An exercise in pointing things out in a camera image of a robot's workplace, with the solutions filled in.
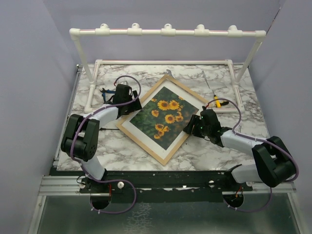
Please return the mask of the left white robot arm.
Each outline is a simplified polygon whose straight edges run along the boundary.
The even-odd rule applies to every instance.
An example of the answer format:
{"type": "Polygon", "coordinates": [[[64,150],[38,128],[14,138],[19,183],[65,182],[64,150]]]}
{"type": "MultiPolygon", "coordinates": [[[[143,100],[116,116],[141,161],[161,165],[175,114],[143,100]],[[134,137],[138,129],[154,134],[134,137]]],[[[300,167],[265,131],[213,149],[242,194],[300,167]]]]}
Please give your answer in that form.
{"type": "Polygon", "coordinates": [[[104,178],[106,170],[95,156],[99,130],[121,116],[141,110],[140,93],[129,85],[118,84],[112,102],[83,116],[72,114],[67,121],[61,151],[80,164],[86,176],[92,179],[91,187],[96,192],[105,191],[108,185],[104,178]]]}

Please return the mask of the small yellow screwdriver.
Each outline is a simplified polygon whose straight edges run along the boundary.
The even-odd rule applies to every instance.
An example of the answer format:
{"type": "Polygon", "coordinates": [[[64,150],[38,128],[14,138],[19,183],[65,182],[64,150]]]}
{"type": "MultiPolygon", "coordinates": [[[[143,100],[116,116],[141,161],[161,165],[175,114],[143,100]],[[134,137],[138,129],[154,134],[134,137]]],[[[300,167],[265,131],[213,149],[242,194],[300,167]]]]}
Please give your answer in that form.
{"type": "Polygon", "coordinates": [[[217,97],[217,95],[215,94],[214,91],[213,91],[213,96],[214,96],[216,108],[221,108],[221,104],[220,104],[220,102],[219,102],[219,100],[218,100],[218,97],[217,97]]]}

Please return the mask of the wooden picture frame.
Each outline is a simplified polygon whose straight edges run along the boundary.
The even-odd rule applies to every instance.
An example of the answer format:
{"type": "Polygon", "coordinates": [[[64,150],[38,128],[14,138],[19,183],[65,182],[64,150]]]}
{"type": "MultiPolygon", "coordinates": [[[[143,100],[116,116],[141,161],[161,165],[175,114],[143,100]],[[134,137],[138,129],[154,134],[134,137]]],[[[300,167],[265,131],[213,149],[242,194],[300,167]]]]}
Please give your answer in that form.
{"type": "MultiPolygon", "coordinates": [[[[184,100],[198,108],[198,112],[202,110],[202,106],[208,101],[200,96],[198,93],[192,91],[186,85],[182,84],[172,76],[164,75],[154,86],[152,86],[143,96],[140,96],[140,103],[142,108],[147,102],[162,88],[166,87],[172,92],[176,93],[184,100]]],[[[130,123],[130,120],[139,112],[135,111],[128,116],[124,116],[116,126],[138,146],[145,150],[149,155],[155,158],[162,165],[166,165],[172,156],[178,151],[184,141],[188,138],[188,134],[181,132],[178,137],[173,141],[167,150],[161,148],[137,127],[130,123]]]]}

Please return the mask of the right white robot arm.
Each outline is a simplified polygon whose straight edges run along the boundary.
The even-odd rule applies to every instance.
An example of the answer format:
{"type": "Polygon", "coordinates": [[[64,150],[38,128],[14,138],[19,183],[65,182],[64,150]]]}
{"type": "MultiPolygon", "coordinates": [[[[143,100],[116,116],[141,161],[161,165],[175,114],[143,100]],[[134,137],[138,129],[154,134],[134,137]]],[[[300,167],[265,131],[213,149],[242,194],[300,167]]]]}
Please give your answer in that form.
{"type": "Polygon", "coordinates": [[[245,182],[262,182],[274,188],[290,178],[295,178],[298,169],[283,141],[276,136],[256,138],[222,127],[216,113],[205,109],[200,115],[192,115],[183,131],[199,138],[208,138],[211,143],[235,149],[254,159],[254,164],[238,165],[229,170],[224,178],[225,187],[234,191],[245,182]]]}

